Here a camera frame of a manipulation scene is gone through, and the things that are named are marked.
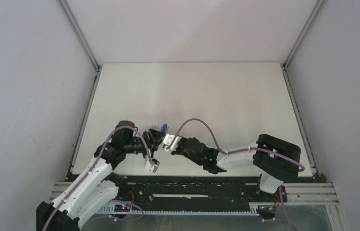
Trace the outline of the blue tagged key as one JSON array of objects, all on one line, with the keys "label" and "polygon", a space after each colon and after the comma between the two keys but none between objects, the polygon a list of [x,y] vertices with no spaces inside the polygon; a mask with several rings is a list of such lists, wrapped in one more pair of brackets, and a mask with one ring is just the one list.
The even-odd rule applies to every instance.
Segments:
[{"label": "blue tagged key", "polygon": [[161,132],[166,132],[168,128],[169,128],[168,124],[164,123],[161,127]]}]

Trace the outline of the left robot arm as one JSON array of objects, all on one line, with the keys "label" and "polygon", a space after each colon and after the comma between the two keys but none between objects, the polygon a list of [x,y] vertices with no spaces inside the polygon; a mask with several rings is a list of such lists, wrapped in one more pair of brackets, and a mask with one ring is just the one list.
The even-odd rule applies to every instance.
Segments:
[{"label": "left robot arm", "polygon": [[138,153],[143,154],[145,169],[156,172],[160,163],[153,153],[165,136],[151,128],[140,133],[133,122],[120,121],[72,184],[52,202],[37,207],[36,230],[79,231],[104,204],[125,199],[128,187],[109,176],[127,154]]}]

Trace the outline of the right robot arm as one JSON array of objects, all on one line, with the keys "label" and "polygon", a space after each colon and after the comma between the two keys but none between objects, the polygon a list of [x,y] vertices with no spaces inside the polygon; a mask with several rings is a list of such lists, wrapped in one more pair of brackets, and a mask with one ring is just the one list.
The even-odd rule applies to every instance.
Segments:
[{"label": "right robot arm", "polygon": [[167,143],[172,155],[182,155],[212,174],[227,172],[234,168],[256,166],[263,173],[255,194],[261,201],[270,200],[286,181],[295,180],[305,170],[299,162],[301,149],[268,134],[245,147],[232,150],[210,148],[197,138],[176,136]]}]

